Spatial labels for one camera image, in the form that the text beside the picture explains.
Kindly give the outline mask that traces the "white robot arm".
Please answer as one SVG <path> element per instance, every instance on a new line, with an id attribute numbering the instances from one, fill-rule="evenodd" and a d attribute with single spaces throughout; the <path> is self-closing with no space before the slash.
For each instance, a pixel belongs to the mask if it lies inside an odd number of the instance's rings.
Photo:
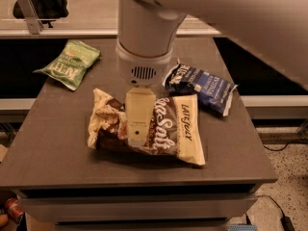
<path id="1" fill-rule="evenodd" d="M 133 79 L 135 66 L 164 71 L 180 23 L 192 15 L 278 72 L 308 85 L 308 0 L 119 0 L 116 53 L 132 85 L 126 95 L 128 142 L 144 144 L 154 94 Z"/>

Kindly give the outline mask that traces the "white gripper with vent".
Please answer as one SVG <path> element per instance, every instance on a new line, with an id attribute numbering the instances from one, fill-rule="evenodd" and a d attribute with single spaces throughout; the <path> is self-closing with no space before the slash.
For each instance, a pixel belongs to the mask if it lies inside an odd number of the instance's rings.
<path id="1" fill-rule="evenodd" d="M 117 68 L 132 86 L 153 86 L 162 81 L 171 59 L 171 51 L 158 57 L 142 57 L 116 43 Z M 150 88 L 131 88 L 126 93 L 128 144 L 143 146 L 146 142 L 156 95 Z"/>

